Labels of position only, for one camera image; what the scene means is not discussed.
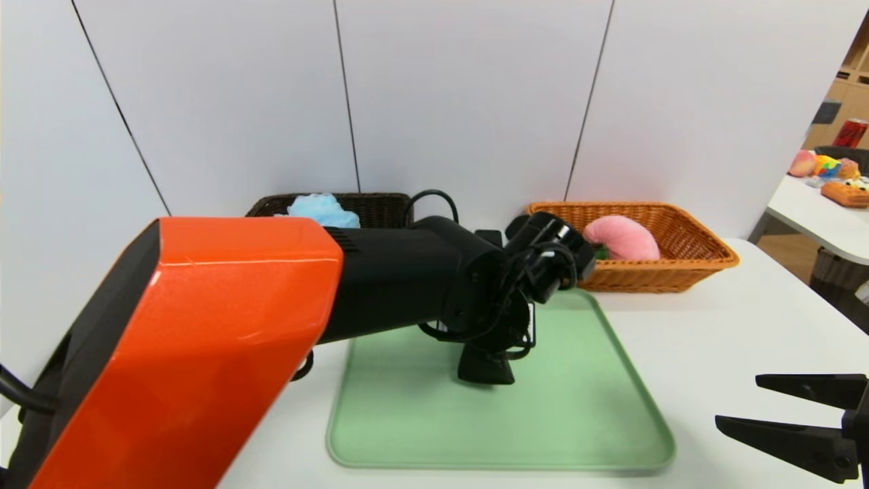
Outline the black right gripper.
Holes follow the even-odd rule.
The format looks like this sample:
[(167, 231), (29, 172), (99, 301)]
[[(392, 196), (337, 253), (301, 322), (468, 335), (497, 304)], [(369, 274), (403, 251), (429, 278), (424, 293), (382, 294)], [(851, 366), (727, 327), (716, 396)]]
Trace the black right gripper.
[(837, 484), (868, 488), (868, 384), (863, 374), (761, 374), (758, 387), (845, 410), (842, 430), (716, 416), (730, 439)]

